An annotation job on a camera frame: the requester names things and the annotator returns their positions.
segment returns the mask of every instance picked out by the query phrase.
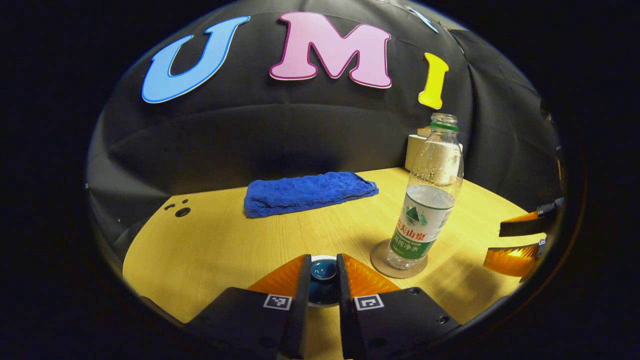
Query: blue towel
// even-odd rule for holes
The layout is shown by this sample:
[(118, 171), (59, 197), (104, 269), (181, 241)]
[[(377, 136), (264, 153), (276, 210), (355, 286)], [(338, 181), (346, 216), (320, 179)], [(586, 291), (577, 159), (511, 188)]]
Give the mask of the blue towel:
[(378, 192), (376, 183), (352, 172), (256, 180), (246, 190), (244, 213), (248, 218), (263, 218), (341, 204)]

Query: table surface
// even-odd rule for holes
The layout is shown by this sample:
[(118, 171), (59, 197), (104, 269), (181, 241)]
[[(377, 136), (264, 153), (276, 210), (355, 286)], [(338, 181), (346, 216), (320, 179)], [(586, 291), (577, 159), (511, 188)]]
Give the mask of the table surface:
[[(302, 254), (346, 253), (371, 266), (371, 249), (393, 233), (408, 172), (388, 168), (358, 175), (374, 181), (380, 193), (266, 218), (245, 217), (246, 188), (173, 196), (131, 244), (124, 278), (139, 295), (188, 322), (224, 289), (247, 288)], [(164, 210), (170, 204), (175, 206)], [(184, 207), (191, 212), (176, 217)], [(400, 288), (421, 287), (465, 323), (518, 287), (520, 278), (485, 269), (483, 262), (488, 247), (528, 245), (540, 239), (540, 234), (498, 237), (501, 221), (525, 213), (465, 180), (425, 270), (409, 279), (390, 280)], [(310, 308), (308, 328), (306, 359), (342, 359), (337, 306)]]

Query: cork coaster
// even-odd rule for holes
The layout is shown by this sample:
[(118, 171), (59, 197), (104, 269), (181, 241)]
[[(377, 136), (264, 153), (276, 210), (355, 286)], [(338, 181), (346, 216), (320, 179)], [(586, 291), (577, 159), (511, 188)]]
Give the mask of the cork coaster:
[(373, 267), (382, 273), (383, 275), (393, 277), (395, 279), (406, 279), (407, 277), (412, 277), (419, 274), (424, 268), (427, 266), (427, 258), (428, 255), (424, 257), (419, 263), (417, 263), (414, 267), (407, 270), (400, 270), (393, 268), (387, 264), (387, 247), (389, 246), (389, 241), (391, 239), (386, 239), (379, 242), (376, 246), (371, 250), (371, 264)]

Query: pink letter m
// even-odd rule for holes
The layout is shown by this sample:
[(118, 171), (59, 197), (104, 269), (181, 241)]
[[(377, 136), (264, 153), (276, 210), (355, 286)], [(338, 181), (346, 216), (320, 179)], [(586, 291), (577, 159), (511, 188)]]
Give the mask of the pink letter m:
[(391, 87), (387, 74), (387, 40), (391, 35), (386, 31), (360, 24), (343, 38), (331, 22), (318, 13), (291, 12), (280, 18), (289, 23), (289, 29), (282, 60), (269, 71), (272, 78), (303, 80), (316, 76), (318, 69), (309, 62), (313, 46), (331, 78), (339, 78), (358, 53), (358, 65), (349, 73), (350, 78), (374, 88)]

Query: plastic water bottle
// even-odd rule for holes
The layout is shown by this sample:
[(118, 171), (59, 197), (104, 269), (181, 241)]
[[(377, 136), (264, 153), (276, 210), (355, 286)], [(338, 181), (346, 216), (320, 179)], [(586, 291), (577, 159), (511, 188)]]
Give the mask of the plastic water bottle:
[(464, 170), (457, 123), (453, 115), (431, 116), (431, 134), (413, 161), (402, 212), (387, 249), (387, 263), (394, 268), (406, 270), (419, 263), (453, 210)]

